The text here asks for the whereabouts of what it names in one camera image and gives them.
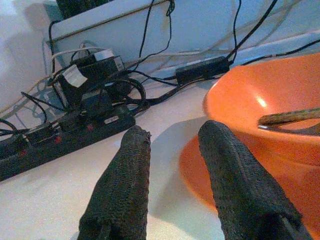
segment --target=table surface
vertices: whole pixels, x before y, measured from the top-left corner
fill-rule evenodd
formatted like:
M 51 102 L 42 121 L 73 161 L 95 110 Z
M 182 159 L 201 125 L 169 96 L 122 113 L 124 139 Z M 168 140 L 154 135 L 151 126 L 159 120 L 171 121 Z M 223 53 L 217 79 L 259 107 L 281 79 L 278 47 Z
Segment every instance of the table surface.
M 147 240 L 224 239 L 217 214 L 188 191 L 178 167 L 183 146 L 207 120 L 202 102 L 213 83 L 191 85 L 136 118 L 152 134 Z M 146 86 L 148 97 L 168 89 Z M 123 135 L 0 182 L 0 239 L 76 240 L 79 219 Z

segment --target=power strip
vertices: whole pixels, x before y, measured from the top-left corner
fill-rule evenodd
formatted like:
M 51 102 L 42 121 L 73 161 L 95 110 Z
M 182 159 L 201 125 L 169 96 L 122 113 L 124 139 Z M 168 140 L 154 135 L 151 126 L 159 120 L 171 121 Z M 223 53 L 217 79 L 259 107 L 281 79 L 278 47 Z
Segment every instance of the power strip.
M 135 124 L 130 112 L 122 112 L 107 119 L 93 120 L 75 131 L 55 134 L 37 145 L 29 145 L 14 155 L 0 159 L 0 181 L 118 134 Z

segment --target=power adapter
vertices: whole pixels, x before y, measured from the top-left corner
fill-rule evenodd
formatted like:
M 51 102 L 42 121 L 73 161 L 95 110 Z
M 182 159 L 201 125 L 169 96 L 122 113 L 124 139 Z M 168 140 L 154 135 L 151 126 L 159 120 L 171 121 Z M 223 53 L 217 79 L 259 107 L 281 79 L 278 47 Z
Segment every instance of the power adapter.
M 196 78 L 209 79 L 229 71 L 229 61 L 224 56 L 193 61 L 175 70 L 179 85 L 185 85 Z

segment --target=white wall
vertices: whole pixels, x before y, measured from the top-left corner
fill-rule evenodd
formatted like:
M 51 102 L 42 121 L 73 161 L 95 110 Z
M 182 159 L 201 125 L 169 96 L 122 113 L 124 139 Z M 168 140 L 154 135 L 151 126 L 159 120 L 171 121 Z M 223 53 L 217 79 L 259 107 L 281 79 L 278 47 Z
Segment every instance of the white wall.
M 0 109 L 46 75 L 47 0 L 0 0 Z
M 76 48 L 82 41 L 90 40 L 100 47 L 112 48 L 114 52 L 121 55 L 124 61 L 136 59 L 139 54 L 148 9 L 116 18 L 115 12 L 123 15 L 125 10 L 127 11 L 130 7 L 134 8 L 134 4 L 130 2 L 130 0 L 116 0 L 55 25 L 53 35 L 60 39 L 57 42 L 59 50 Z M 148 5 L 150 1 L 136 0 L 136 2 Z M 229 35 L 226 40 L 222 39 L 232 31 L 238 2 L 238 0 L 175 0 L 176 8 L 172 13 L 172 41 L 168 51 L 205 49 L 213 44 L 216 44 L 215 49 L 232 49 L 234 46 L 232 35 Z M 242 1 L 237 27 L 253 19 L 259 19 L 271 2 L 271 0 Z M 279 0 L 273 12 L 290 3 L 297 4 L 288 11 L 284 10 L 268 17 L 243 47 L 248 48 L 320 30 L 320 0 Z M 168 2 L 165 1 L 152 9 L 143 50 L 144 55 L 163 49 L 167 43 L 169 35 L 169 21 L 165 16 L 167 7 Z M 84 31 L 81 30 L 91 26 L 94 20 L 99 23 L 108 19 L 110 19 L 108 23 Z M 238 40 L 253 26 L 250 25 L 238 30 Z M 296 42 L 297 47 L 303 44 L 305 43 Z M 274 50 L 286 52 L 296 46 L 286 43 L 276 44 Z M 219 56 L 220 54 L 214 52 L 211 55 Z M 64 59 L 65 62 L 68 62 L 70 56 L 67 55 Z

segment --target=black power strip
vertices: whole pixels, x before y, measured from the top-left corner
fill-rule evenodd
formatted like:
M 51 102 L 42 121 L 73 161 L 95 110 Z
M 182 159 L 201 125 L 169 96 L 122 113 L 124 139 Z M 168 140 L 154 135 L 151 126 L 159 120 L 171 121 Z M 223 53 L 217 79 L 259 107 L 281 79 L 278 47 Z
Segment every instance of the black power strip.
M 118 111 L 115 111 L 117 114 L 113 116 L 97 118 L 74 131 L 56 133 L 0 159 L 0 181 L 129 129 L 136 121 L 129 111 L 123 111 L 122 108 L 118 107 Z

